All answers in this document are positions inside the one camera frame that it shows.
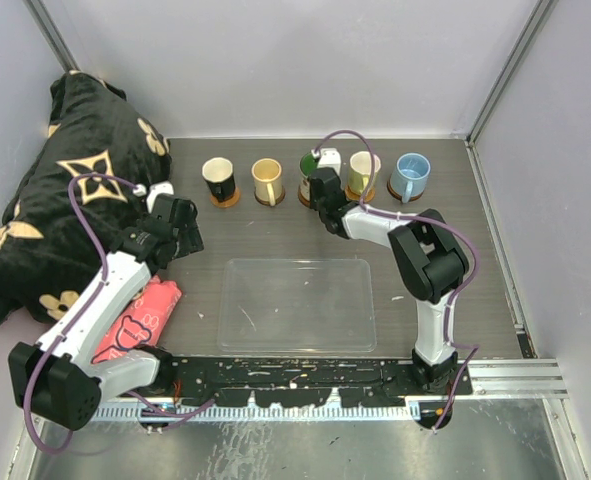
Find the brown ringed wooden coaster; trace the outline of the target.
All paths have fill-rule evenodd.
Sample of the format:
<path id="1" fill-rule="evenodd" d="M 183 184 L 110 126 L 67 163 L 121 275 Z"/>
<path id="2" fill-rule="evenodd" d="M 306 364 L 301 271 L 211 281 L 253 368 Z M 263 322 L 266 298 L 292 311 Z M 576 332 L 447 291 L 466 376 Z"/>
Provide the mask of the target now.
<path id="1" fill-rule="evenodd" d="M 309 209 L 316 210 L 317 209 L 317 200 L 314 195 L 309 193 L 305 195 L 301 190 L 298 191 L 298 199 L 299 201 Z"/>

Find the green interior mug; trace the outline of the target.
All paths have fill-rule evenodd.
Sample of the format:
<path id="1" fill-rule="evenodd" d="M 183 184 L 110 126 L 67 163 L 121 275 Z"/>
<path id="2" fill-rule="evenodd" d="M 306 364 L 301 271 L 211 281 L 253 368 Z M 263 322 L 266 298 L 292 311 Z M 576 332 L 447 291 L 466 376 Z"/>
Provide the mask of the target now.
<path id="1" fill-rule="evenodd" d="M 309 177 L 315 169 L 313 154 L 310 151 L 299 162 L 300 181 L 298 191 L 301 190 L 305 195 L 310 193 Z"/>

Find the orange coaster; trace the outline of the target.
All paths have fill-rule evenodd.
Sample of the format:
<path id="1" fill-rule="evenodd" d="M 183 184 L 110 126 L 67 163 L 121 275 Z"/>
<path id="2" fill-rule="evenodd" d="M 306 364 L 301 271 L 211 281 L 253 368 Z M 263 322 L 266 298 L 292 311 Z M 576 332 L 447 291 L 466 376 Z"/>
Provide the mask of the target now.
<path id="1" fill-rule="evenodd" d="M 239 200 L 241 198 L 241 190 L 239 187 L 235 188 L 234 193 L 226 200 L 223 201 L 219 201 L 214 195 L 210 195 L 210 201 L 211 203 L 218 207 L 218 208 L 222 208 L 222 209 L 226 209 L 226 208 L 231 208 L 234 205 L 236 205 Z"/>
<path id="2" fill-rule="evenodd" d="M 344 188 L 344 193 L 349 200 L 355 201 L 355 202 L 360 201 L 361 195 L 353 192 L 349 186 L 346 186 Z M 372 201 L 372 199 L 375 197 L 375 193 L 376 193 L 376 191 L 374 188 L 370 189 L 368 191 L 368 193 L 366 194 L 364 202 L 370 203 Z"/>

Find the dark brown coaster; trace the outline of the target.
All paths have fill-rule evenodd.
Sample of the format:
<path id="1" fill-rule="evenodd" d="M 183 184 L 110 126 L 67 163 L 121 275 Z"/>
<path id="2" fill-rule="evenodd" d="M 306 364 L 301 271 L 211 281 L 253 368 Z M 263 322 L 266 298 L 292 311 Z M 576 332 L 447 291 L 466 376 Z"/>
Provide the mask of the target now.
<path id="1" fill-rule="evenodd" d="M 268 195 L 265 198 L 259 196 L 257 190 L 254 191 L 254 198 L 255 198 L 255 200 L 258 203 L 260 203 L 261 205 L 268 206 L 268 207 L 275 207 L 275 206 L 279 205 L 284 200 L 285 196 L 286 196 L 286 190 L 285 189 L 282 189 L 281 190 L 281 193 L 280 193 L 279 196 L 275 196 L 275 195 L 271 196 L 271 195 Z"/>

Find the olive green white mug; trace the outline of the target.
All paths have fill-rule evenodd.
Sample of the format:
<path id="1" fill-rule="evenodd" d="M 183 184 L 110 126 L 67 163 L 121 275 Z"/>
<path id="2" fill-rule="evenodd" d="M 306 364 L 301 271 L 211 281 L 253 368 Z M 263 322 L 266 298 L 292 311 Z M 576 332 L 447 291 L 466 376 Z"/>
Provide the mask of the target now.
<path id="1" fill-rule="evenodd" d="M 362 194 L 368 185 L 369 179 L 376 182 L 381 170 L 381 160 L 374 155 L 375 169 L 371 171 L 371 155 L 368 151 L 354 153 L 349 159 L 348 186 L 357 194 Z"/>

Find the yellow mug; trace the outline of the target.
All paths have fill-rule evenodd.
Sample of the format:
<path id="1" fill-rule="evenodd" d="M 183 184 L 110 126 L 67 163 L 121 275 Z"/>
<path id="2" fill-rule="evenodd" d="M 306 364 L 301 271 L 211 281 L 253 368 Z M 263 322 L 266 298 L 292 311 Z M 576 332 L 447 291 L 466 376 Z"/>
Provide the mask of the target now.
<path id="1" fill-rule="evenodd" d="M 282 183 L 281 164 L 272 158 L 257 160 L 251 167 L 251 175 L 254 182 L 254 191 L 265 198 L 268 195 L 279 196 L 284 189 Z"/>

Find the light brown ringed coaster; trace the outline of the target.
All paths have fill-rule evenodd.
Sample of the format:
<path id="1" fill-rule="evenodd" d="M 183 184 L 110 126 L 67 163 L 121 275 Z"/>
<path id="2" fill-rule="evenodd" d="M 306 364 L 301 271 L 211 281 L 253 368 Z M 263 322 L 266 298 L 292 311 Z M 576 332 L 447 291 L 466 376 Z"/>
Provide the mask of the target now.
<path id="1" fill-rule="evenodd" d="M 419 200 L 422 196 L 423 193 L 418 193 L 417 195 L 414 195 L 414 184 L 413 183 L 408 183 L 405 187 L 405 189 L 403 190 L 403 192 L 401 194 L 399 194 L 392 186 L 392 184 L 390 182 L 387 183 L 387 190 L 389 192 L 389 194 L 395 198 L 396 200 L 400 201 L 401 203 L 410 203 L 416 200 Z"/>

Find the white mug black handle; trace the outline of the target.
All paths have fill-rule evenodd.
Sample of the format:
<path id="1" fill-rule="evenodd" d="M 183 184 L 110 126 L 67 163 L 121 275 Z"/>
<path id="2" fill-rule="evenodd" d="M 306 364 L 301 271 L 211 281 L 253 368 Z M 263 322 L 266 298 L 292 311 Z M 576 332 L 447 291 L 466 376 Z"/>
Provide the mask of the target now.
<path id="1" fill-rule="evenodd" d="M 202 166 L 202 177 L 218 203 L 233 197 L 236 184 L 233 163 L 223 157 L 207 160 Z"/>

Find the blue mug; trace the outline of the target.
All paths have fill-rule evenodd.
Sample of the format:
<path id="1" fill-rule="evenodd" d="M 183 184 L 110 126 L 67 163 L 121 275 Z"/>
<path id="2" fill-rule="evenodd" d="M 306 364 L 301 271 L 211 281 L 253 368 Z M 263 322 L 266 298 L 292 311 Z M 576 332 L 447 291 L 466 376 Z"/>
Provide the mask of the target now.
<path id="1" fill-rule="evenodd" d="M 414 184 L 414 195 L 424 193 L 431 173 L 430 161 L 419 153 L 406 153 L 396 162 L 388 182 L 401 194 L 408 183 Z"/>

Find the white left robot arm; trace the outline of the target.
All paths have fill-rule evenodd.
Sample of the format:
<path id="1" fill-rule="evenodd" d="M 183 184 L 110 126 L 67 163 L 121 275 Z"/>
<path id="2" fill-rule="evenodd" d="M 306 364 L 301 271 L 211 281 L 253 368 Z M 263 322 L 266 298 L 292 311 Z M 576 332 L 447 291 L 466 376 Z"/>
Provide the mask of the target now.
<path id="1" fill-rule="evenodd" d="M 137 342 L 125 355 L 92 361 L 109 327 L 161 269 L 203 250 L 193 201 L 160 194 L 152 210 L 105 251 L 101 268 L 73 307 L 33 345 L 8 357 L 15 402 L 30 421 L 38 415 L 70 431 L 85 426 L 99 405 L 144 388 L 153 396 L 175 384 L 170 353 Z"/>

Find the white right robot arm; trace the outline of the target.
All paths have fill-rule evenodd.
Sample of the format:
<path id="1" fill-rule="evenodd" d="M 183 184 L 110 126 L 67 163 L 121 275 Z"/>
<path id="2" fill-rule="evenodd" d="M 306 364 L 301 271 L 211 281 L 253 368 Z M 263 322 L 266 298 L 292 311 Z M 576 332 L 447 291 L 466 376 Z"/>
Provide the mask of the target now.
<path id="1" fill-rule="evenodd" d="M 439 212 L 419 215 L 377 210 L 350 200 L 330 167 L 309 176 L 310 207 L 327 231 L 391 250 L 401 280 L 416 300 L 413 379 L 427 394 L 452 392 L 463 376 L 452 340 L 454 304 L 469 262 Z"/>

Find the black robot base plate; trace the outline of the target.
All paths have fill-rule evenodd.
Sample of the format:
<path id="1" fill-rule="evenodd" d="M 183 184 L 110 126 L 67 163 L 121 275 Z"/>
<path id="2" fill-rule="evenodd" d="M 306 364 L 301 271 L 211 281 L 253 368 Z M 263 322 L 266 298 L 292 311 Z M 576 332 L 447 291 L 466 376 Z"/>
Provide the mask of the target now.
<path id="1" fill-rule="evenodd" d="M 183 406 L 213 400 L 220 407 L 321 407 L 332 394 L 343 408 L 403 406 L 409 396 L 446 396 L 445 384 L 422 387 L 408 360 L 340 358 L 173 357 L 164 379 L 135 391 L 149 399 L 169 397 Z"/>

